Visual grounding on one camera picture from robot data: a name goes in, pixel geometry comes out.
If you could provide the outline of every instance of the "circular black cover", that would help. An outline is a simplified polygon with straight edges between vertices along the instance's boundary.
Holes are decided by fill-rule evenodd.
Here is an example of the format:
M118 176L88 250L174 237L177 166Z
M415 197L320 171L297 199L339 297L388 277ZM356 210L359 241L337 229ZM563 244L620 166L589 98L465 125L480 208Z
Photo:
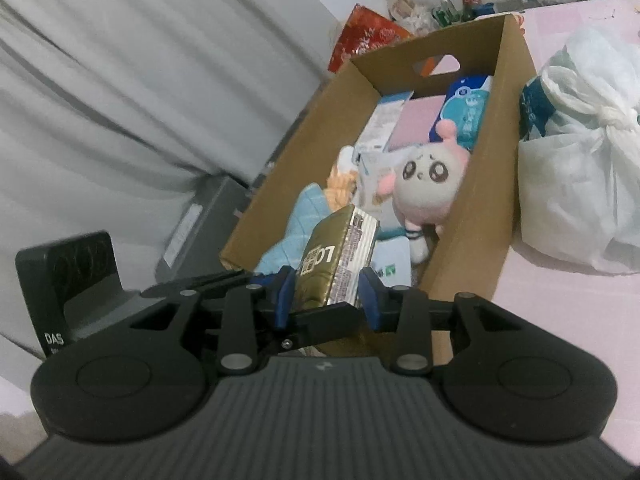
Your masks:
M521 442L598 433L616 402L602 362L543 331L476 338L447 365L443 388L464 419Z
M205 387L200 362L162 332L109 330L47 359L31 398L55 433L122 442L183 421Z

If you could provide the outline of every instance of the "plush toy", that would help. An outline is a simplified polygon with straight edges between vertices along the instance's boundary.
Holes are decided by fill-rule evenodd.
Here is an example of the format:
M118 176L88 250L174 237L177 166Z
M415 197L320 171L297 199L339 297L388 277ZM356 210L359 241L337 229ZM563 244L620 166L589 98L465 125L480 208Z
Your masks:
M454 121L439 121L436 133L442 142L416 148L404 166L378 183L378 194L392 194L396 213L404 221L414 265L429 257L422 226L444 224L469 160L469 152L456 141Z

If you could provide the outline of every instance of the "gray curtain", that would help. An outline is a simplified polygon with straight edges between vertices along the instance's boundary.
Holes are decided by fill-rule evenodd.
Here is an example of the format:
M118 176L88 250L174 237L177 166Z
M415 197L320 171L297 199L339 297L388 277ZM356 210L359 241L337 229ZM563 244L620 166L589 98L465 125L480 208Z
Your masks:
M16 251L105 229L124 285L153 283L196 181L256 176L337 23L317 0L0 7L0 333L37 349Z

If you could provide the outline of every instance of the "cardboard box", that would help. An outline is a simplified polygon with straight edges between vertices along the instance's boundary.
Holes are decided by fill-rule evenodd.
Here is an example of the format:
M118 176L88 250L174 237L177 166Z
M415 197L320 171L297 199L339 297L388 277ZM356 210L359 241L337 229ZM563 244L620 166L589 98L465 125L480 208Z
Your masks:
M425 60L444 54L458 60L457 72L419 75ZM491 298L518 211L518 99L536 75L520 27L508 15L447 27L345 62L315 98L242 215L220 253L223 264L255 267L282 238L300 190L310 182L324 185L340 148L356 141L381 96L405 91L416 97L442 95L457 78L474 74L494 76L491 96L444 235L419 286L437 300L452 300L460 291ZM383 341L367 338L366 348L361 340L342 341L332 353L378 353ZM439 360L446 360L446 338L434 341Z

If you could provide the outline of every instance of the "pink table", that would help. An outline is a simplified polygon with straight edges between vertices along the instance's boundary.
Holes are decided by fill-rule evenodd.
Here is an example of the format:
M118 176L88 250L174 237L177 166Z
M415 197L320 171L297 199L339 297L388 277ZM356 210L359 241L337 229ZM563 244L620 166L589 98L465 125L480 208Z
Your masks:
M522 28L542 65L583 25L640 44L640 0L594 0L527 10ZM596 355L618 381L618 402L603 438L640 463L640 274L602 276L549 258L516 236L495 303Z

